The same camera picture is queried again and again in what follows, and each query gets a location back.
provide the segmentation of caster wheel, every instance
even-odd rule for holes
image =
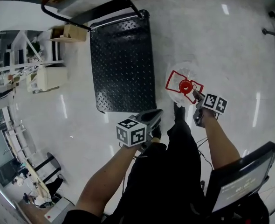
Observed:
[[[269,17],[274,17],[274,12],[271,11],[271,12],[268,13],[268,15],[269,15]]]
[[[266,34],[267,34],[267,30],[266,30],[265,28],[263,28],[263,29],[262,29],[262,33],[263,33],[264,35],[266,35]]]

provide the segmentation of floor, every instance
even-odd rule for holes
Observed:
[[[156,99],[158,108],[164,110],[162,141],[168,142],[166,131],[173,125],[165,74],[169,67],[182,65],[204,85],[204,93],[228,100],[219,122],[241,156],[269,140],[275,143],[275,38],[261,32],[262,27],[275,29],[265,9],[269,0],[134,2],[151,15]],[[65,50],[69,81],[58,90],[35,95],[21,85],[12,108],[42,155],[51,152],[61,163],[66,179],[62,194],[76,203],[87,180],[119,149],[115,125],[130,114],[97,111],[89,38],[85,43],[66,44]],[[186,120],[198,141],[206,136],[205,130],[191,119],[195,107],[186,109]],[[201,150],[210,161],[208,144]],[[203,180],[209,180],[210,171],[202,159]],[[269,176],[260,194],[271,211],[275,207],[275,163]],[[120,196],[119,188],[107,213],[114,211]]]

